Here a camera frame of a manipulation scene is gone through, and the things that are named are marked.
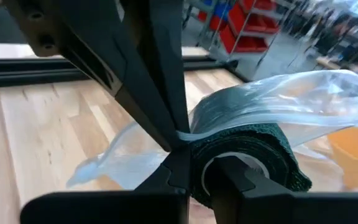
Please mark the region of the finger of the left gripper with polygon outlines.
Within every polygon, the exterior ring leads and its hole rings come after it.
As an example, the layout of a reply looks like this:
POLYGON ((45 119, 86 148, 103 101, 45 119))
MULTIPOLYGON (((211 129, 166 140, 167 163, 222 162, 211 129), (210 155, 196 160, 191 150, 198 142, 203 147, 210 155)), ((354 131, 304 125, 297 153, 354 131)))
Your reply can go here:
POLYGON ((3 0, 34 53, 61 55, 98 82, 162 148, 173 121, 113 0, 3 0))
POLYGON ((189 132, 181 54, 183 0, 119 0, 123 23, 158 91, 136 90, 117 98, 121 106, 160 146, 184 146, 189 132))

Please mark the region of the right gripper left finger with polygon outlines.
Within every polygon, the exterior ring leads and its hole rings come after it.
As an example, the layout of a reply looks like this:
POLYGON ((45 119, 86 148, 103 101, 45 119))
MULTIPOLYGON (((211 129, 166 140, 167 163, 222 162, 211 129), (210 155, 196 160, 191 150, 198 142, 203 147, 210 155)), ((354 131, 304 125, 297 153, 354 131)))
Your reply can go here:
POLYGON ((191 187, 191 151, 172 151, 135 191, 149 198, 153 223, 188 224, 191 187))

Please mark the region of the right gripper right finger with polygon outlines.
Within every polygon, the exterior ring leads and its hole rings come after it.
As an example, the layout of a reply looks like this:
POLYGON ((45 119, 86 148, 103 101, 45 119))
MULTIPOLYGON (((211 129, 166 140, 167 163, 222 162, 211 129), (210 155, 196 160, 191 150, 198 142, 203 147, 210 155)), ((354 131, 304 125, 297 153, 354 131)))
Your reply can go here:
POLYGON ((217 224, 291 223, 291 192, 237 157, 215 158, 205 186, 217 224))

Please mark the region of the dark green elastic bandage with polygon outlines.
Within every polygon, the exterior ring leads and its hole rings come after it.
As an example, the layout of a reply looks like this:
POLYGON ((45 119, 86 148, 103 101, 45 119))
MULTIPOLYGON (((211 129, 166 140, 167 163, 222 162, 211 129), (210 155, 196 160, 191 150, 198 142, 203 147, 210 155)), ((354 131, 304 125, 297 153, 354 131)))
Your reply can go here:
POLYGON ((202 134, 218 131, 193 142, 191 196, 206 207, 211 200, 202 186, 201 175, 207 163, 225 152, 238 152, 256 158, 266 167, 271 180, 294 192, 307 192, 312 181, 304 175, 287 137, 276 123, 241 124, 224 128, 235 117, 238 96, 225 100, 217 93, 203 98, 193 109, 190 130, 202 134))

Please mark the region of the clear plastic zip bag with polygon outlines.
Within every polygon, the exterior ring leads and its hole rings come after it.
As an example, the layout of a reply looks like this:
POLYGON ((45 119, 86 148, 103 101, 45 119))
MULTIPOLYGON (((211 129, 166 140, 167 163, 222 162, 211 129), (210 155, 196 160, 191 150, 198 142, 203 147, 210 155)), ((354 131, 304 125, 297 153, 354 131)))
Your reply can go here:
MULTIPOLYGON (((333 159, 327 135, 358 128, 358 75, 348 70, 320 70, 277 75, 256 82, 216 91, 225 100, 239 97, 234 119, 223 124, 276 123, 311 174, 315 187, 337 191, 345 187, 343 170, 333 159)), ((181 140, 196 141, 217 133, 178 132, 181 140)), ((167 157, 158 144, 138 125, 130 123, 102 154, 79 164, 67 186, 85 184, 108 176, 124 189, 135 189, 167 157)))

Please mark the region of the blue plastic bin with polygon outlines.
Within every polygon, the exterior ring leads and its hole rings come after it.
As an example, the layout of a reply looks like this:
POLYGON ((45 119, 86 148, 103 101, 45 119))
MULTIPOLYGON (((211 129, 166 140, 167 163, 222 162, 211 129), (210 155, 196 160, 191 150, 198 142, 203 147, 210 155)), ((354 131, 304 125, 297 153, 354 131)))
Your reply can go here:
POLYGON ((219 18, 227 17, 228 12, 232 9, 232 4, 228 0, 218 0, 214 6, 213 15, 219 18))

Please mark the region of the red plastic bin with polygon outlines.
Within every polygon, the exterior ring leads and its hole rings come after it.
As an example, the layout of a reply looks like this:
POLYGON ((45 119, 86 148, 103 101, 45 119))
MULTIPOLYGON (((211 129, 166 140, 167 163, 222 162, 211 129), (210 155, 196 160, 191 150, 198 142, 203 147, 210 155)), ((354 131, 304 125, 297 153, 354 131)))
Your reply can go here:
POLYGON ((274 34, 279 30, 278 20, 251 10, 274 12, 275 8, 274 0, 238 0, 229 10, 227 21, 234 35, 239 35, 241 30, 274 34))
POLYGON ((219 32, 219 36, 227 53, 265 52, 268 49, 264 38, 242 36, 233 50, 237 37, 228 26, 219 32))

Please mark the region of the yellow plastic basket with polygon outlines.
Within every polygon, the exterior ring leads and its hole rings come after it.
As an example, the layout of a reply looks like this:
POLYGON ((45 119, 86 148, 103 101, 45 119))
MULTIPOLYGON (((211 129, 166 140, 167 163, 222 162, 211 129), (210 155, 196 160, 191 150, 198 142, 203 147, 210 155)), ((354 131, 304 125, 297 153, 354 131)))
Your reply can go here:
POLYGON ((358 128, 346 128, 327 135, 333 159, 343 170, 344 185, 358 187, 358 128))

